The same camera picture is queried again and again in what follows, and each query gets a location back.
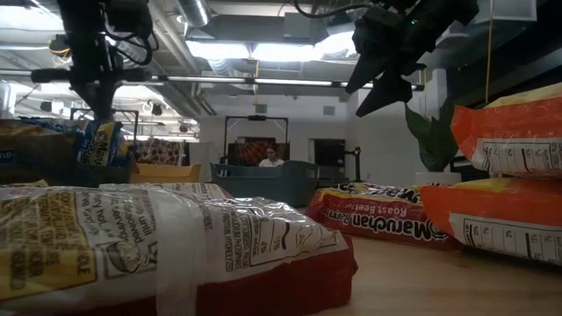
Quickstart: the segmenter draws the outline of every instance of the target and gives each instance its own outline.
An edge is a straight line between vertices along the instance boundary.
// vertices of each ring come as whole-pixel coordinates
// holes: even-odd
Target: woman
[[[277,158],[277,146],[275,146],[275,144],[271,144],[267,147],[265,153],[267,154],[267,158],[260,162],[260,167],[278,167],[283,164],[284,161]]]

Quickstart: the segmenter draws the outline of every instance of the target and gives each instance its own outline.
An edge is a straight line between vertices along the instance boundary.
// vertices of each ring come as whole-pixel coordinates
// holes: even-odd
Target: instant noodle bag
[[[0,313],[301,315],[345,304],[351,242],[219,186],[0,188]]]
[[[481,110],[457,106],[451,130],[476,169],[562,178],[562,83],[502,97]]]
[[[460,246],[431,223],[415,187],[338,184],[317,190],[306,215],[342,233],[439,249]]]
[[[431,221],[467,246],[562,265],[562,181],[426,186],[421,200]]]

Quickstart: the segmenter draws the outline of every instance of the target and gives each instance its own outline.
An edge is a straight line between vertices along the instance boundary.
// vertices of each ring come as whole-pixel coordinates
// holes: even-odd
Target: ceiling
[[[200,43],[240,44],[246,47],[250,54],[255,54],[259,44],[263,43],[313,46],[328,37],[328,27],[331,21],[302,17],[296,14],[291,1],[208,0],[213,13],[211,22],[200,29],[188,28],[186,30],[183,20],[178,18],[180,16],[178,2],[184,1],[186,0],[149,1],[155,35],[161,45],[148,66],[155,75],[242,75],[347,81],[355,67],[357,56],[354,54],[324,54],[321,60],[311,61],[306,58],[304,61],[256,61],[247,58],[228,58],[225,53],[222,65],[227,65],[227,68],[218,70],[216,67],[211,67],[210,62],[203,58],[204,54],[196,56],[197,52],[190,49],[186,40]],[[21,0],[12,0],[12,2],[22,4]],[[25,0],[25,2],[29,5],[27,8],[0,6],[0,63],[2,64],[0,68],[29,70],[55,66],[68,67],[69,63],[61,63],[45,49],[47,42],[55,34],[62,32],[56,1]],[[339,0],[301,0],[300,2],[304,10],[315,12],[331,11],[335,7],[349,3]],[[536,5],[534,3],[535,1],[530,0],[496,0],[496,6],[499,5],[500,8],[502,8],[502,4],[509,4],[521,11]],[[489,0],[479,0],[479,4],[481,8],[489,7]],[[18,13],[18,19],[9,18],[15,13]],[[349,21],[357,19],[361,14],[361,11],[352,11],[349,14]],[[485,35],[489,15],[489,11],[482,10],[478,19],[468,27],[461,25],[451,27],[439,40],[437,50],[433,54],[426,54],[422,60],[430,68],[463,67],[464,64],[486,54],[487,37]],[[532,16],[518,19],[503,17],[496,25],[494,46],[501,46],[521,32],[526,25],[532,23]],[[142,54],[135,47],[125,45],[120,48],[135,56]],[[0,76],[0,79],[18,82],[26,87],[34,87],[33,83],[24,77]],[[427,77],[418,73],[407,78],[412,83],[423,83],[424,79],[427,80]],[[21,90],[20,97],[27,93],[25,88]],[[335,103],[347,99],[347,94],[341,89],[296,86],[254,87],[224,83],[201,85],[165,83],[163,86],[147,86],[146,91],[151,91],[152,94],[147,92],[146,95],[140,97],[133,93],[119,97],[116,99],[115,108],[138,110],[144,121],[166,120],[165,124],[171,133],[175,133],[179,122],[186,118],[199,119],[204,116],[229,113],[254,114],[253,103],[267,104],[270,100],[271,104],[277,104],[280,100],[279,97],[288,96],[305,100],[309,97],[332,97]],[[20,115],[47,115],[39,109],[40,100],[63,101],[64,106],[67,107],[78,104],[76,102],[78,97],[68,89],[59,91],[57,95],[49,95],[44,89],[39,88],[30,95],[29,99],[22,101],[16,110]],[[147,105],[148,100],[164,104],[161,118],[152,117],[150,106]],[[271,107],[271,109],[277,108],[279,108],[277,105]],[[291,110],[291,115],[294,115],[294,111],[294,109]],[[282,110],[276,110],[276,113],[283,115]]]

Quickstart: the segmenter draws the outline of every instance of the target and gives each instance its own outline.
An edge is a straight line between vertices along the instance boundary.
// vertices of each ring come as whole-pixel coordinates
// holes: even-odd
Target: table
[[[562,315],[562,268],[353,238],[348,305],[320,316]]]

